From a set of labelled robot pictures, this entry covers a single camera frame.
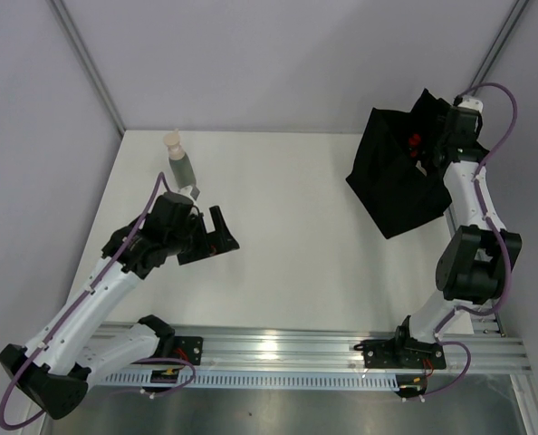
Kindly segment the small red bottle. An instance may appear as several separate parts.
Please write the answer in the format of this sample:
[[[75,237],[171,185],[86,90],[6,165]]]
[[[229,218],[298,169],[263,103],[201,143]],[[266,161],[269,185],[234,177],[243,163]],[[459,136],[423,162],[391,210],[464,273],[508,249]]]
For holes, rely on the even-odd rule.
[[[408,155],[414,160],[420,160],[424,155],[424,145],[422,142],[410,142],[408,144]]]

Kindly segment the grey bottle beige pump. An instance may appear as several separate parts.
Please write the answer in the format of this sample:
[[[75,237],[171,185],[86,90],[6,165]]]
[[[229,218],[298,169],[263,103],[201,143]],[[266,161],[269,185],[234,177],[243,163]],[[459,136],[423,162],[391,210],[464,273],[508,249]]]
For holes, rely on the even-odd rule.
[[[173,130],[163,137],[168,152],[168,163],[180,189],[195,187],[197,178],[191,161],[181,144],[178,130]]]

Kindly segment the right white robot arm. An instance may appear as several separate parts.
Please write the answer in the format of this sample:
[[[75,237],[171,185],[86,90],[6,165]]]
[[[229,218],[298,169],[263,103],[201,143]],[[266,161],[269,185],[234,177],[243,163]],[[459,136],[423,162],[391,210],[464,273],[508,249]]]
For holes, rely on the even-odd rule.
[[[488,154],[477,144],[482,111],[478,99],[457,97],[436,142],[456,229],[437,263],[437,291],[395,333],[391,353],[405,367],[441,359],[439,338],[450,324],[462,314],[494,314],[510,291],[522,239],[506,229],[490,197]]]

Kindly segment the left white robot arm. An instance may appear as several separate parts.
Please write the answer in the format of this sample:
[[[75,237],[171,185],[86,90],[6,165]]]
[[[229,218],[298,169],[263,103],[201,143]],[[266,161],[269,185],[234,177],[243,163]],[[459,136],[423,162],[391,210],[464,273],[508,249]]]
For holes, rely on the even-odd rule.
[[[168,258],[182,266],[239,249],[220,207],[209,209],[208,231],[196,201],[181,192],[152,195],[142,213],[116,230],[74,297],[24,345],[9,343],[0,364],[11,382],[0,404],[0,426],[12,430],[5,407],[19,389],[43,414],[59,420],[74,411],[89,390],[134,363],[193,367],[175,329],[154,314],[99,349],[89,341],[113,308]]]

